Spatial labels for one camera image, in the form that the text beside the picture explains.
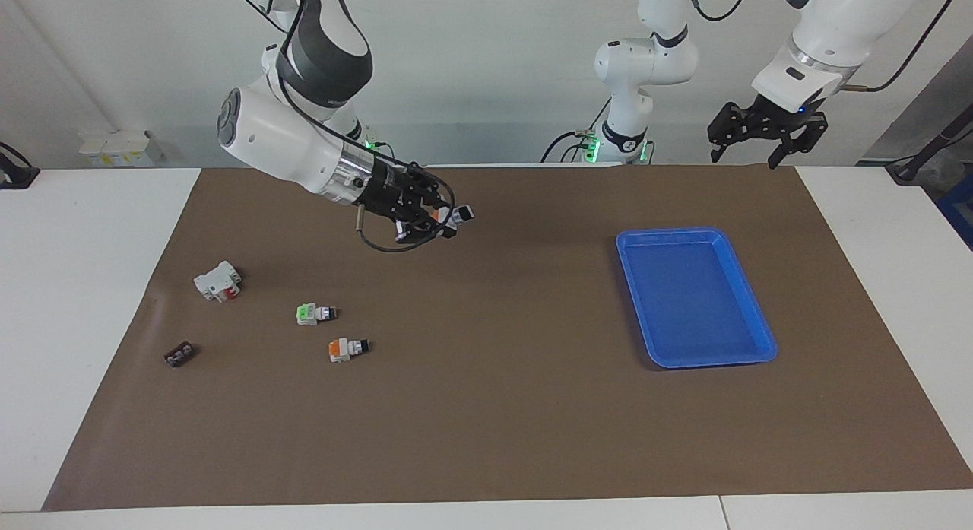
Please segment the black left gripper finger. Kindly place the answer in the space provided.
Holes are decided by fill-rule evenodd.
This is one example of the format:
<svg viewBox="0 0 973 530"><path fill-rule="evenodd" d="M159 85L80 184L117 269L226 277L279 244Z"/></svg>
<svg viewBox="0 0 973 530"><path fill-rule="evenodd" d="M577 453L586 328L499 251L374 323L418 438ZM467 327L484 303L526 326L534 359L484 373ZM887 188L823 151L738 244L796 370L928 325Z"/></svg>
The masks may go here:
<svg viewBox="0 0 973 530"><path fill-rule="evenodd" d="M778 147L769 155L769 169L774 170L793 154L806 154L814 149L829 127L824 112L803 112L787 117L775 125Z"/></svg>
<svg viewBox="0 0 973 530"><path fill-rule="evenodd" d="M718 163L723 153L731 146L740 141L745 141L746 130L750 127L750 117L752 110L741 107L736 103L726 103L716 114L716 117L708 124L708 141L712 145L710 149L710 162Z"/></svg>

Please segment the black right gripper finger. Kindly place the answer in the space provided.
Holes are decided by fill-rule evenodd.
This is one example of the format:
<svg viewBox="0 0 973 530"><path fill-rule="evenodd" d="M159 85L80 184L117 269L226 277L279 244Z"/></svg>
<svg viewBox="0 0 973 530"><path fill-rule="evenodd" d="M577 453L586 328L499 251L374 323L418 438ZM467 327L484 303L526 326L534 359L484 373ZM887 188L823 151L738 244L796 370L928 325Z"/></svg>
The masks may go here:
<svg viewBox="0 0 973 530"><path fill-rule="evenodd" d="M406 221L395 221L395 241L420 242L432 232L436 225L445 224L447 218L447 211L433 211L427 221L421 221L418 225Z"/></svg>
<svg viewBox="0 0 973 530"><path fill-rule="evenodd" d="M410 179L413 181L414 190L416 190L424 207L431 208L431 210L441 210L441 208L453 208L455 206L455 195L452 194L452 188L445 185L447 196L442 196L440 193L442 181L433 173L427 172L418 163L410 164Z"/></svg>

